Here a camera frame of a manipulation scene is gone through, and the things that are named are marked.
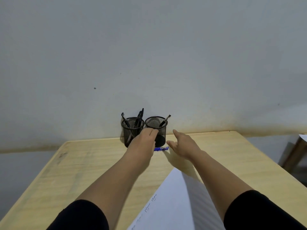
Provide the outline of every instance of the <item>forearm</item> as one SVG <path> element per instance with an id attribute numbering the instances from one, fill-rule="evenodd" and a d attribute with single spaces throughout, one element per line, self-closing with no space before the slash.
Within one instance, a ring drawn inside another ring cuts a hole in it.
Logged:
<path id="1" fill-rule="evenodd" d="M 190 161 L 201 176 L 223 221 L 232 201 L 252 188 L 204 151 L 193 152 Z"/>
<path id="2" fill-rule="evenodd" d="M 78 198 L 96 204 L 114 229 L 125 200 L 141 171 L 126 154 L 93 182 Z"/>

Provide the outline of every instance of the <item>sheet of paper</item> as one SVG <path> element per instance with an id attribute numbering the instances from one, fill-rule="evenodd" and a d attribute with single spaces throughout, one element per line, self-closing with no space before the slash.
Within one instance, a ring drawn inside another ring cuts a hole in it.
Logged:
<path id="1" fill-rule="evenodd" d="M 127 229 L 225 230 L 204 184 L 176 168 Z"/>
<path id="2" fill-rule="evenodd" d="M 307 142 L 307 135 L 300 135 L 300 137 Z"/>

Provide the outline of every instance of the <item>tabletop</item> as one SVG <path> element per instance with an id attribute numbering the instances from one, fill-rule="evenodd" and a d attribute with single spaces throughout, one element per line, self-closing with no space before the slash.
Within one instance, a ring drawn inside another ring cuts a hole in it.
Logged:
<path id="1" fill-rule="evenodd" d="M 189 134 L 214 159 L 307 226 L 307 188 L 235 131 Z M 175 140 L 167 135 L 167 140 Z M 126 148 L 120 138 L 68 141 L 50 159 L 0 222 L 0 229 L 46 229 L 58 213 L 116 163 Z M 126 229 L 176 167 L 200 179 L 173 151 L 154 152 L 134 184 L 117 229 Z"/>

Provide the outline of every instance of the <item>wooden furniture leg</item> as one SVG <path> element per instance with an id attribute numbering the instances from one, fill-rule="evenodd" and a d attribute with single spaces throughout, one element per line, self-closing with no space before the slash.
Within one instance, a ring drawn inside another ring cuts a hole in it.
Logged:
<path id="1" fill-rule="evenodd" d="M 288 158 L 283 163 L 282 168 L 284 168 L 288 173 L 291 173 L 306 153 L 306 147 L 307 142 L 299 137 Z"/>

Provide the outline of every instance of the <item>black shirt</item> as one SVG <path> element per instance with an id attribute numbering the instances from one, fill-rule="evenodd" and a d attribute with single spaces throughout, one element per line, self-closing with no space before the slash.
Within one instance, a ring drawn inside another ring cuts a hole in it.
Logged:
<path id="1" fill-rule="evenodd" d="M 239 195 L 228 207 L 224 226 L 231 229 L 307 229 L 292 216 L 255 190 Z M 109 230 L 104 213 L 87 200 L 72 202 L 47 228 Z"/>

